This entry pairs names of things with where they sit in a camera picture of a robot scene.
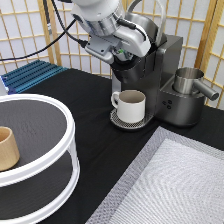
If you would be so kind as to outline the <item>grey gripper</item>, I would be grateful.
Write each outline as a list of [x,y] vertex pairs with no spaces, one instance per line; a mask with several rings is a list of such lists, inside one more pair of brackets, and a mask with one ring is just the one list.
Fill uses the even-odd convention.
[[85,20],[86,30],[91,36],[85,50],[107,64],[114,62],[119,50],[143,57],[151,48],[144,29],[123,18],[123,15],[112,13],[103,19]]

